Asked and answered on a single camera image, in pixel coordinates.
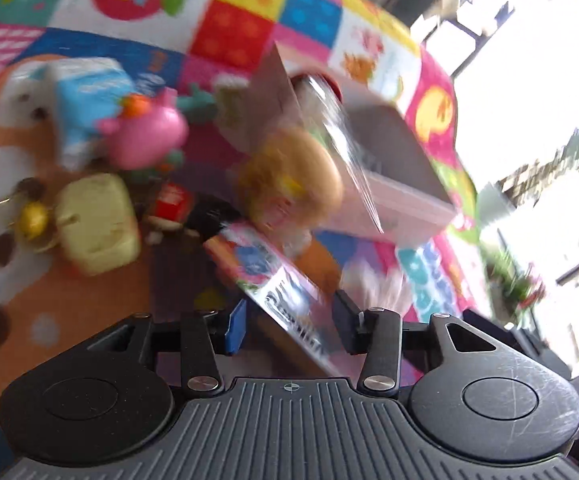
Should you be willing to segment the colourful picture book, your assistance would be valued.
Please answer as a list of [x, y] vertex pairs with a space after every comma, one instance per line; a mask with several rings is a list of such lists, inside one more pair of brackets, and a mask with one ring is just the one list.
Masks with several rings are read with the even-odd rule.
[[358, 379], [364, 358], [341, 343], [331, 300], [254, 226], [227, 224], [204, 248], [254, 304], [265, 337], [303, 374]]

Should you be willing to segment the red toy can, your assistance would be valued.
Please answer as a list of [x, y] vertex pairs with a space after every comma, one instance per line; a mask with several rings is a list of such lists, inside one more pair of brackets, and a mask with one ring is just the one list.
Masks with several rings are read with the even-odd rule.
[[177, 183], [164, 183], [144, 217], [148, 226], [145, 242], [157, 245], [163, 240], [165, 233], [180, 231], [194, 207], [194, 202], [194, 195], [186, 188]]

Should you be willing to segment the yellow toast toy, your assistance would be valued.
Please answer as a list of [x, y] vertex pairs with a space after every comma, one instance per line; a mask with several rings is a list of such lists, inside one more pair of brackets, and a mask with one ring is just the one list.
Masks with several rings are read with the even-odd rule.
[[66, 185], [54, 216], [65, 257], [84, 275], [115, 270], [139, 257], [137, 218], [116, 174], [92, 174]]

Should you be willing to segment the brown bun plush toy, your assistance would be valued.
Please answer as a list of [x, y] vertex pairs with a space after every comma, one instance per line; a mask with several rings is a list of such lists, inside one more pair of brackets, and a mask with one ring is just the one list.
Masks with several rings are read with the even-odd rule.
[[333, 157], [301, 127], [268, 136], [236, 173], [235, 188], [242, 212], [276, 243], [321, 226], [344, 197]]

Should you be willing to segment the small gold toy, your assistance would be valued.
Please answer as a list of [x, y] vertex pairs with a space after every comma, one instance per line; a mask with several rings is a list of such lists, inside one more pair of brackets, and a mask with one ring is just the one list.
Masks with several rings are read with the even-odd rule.
[[42, 196], [16, 193], [12, 197], [14, 217], [12, 227], [18, 244], [41, 254], [58, 244], [58, 231], [53, 208]]

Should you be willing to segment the pink pig toy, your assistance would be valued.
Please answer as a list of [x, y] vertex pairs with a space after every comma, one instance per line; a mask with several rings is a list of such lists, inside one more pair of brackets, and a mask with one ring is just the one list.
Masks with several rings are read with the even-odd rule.
[[114, 167], [142, 170], [158, 166], [170, 152], [183, 148], [189, 126], [177, 108], [177, 98], [177, 91], [168, 87], [154, 98], [130, 93], [120, 100], [116, 116], [96, 123]]

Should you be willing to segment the colourful cartoon play mat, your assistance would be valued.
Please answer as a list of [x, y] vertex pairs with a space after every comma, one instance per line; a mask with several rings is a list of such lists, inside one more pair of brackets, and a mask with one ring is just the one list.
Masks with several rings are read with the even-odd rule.
[[[209, 88], [246, 77], [283, 44], [395, 102], [408, 122], [431, 121], [427, 154], [459, 207], [457, 223], [427, 244], [434, 262], [416, 282], [408, 319], [474, 306], [481, 283], [457, 250], [474, 240], [475, 191], [454, 149], [452, 86], [431, 55], [369, 0], [0, 0], [0, 99], [14, 70], [50, 58], [109, 56], [141, 92]], [[24, 156], [0, 131], [0, 191]], [[150, 304], [148, 259], [86, 278], [60, 258], [18, 250], [0, 266], [0, 393], [20, 373]], [[0, 472], [12, 454], [0, 432]]]

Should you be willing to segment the blue white milk carton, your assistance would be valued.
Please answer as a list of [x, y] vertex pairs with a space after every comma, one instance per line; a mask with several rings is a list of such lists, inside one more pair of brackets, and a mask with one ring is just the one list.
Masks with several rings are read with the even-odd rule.
[[134, 90], [114, 58], [25, 61], [1, 87], [0, 127], [29, 128], [48, 118], [58, 163], [80, 171], [102, 153], [98, 122], [116, 116]]

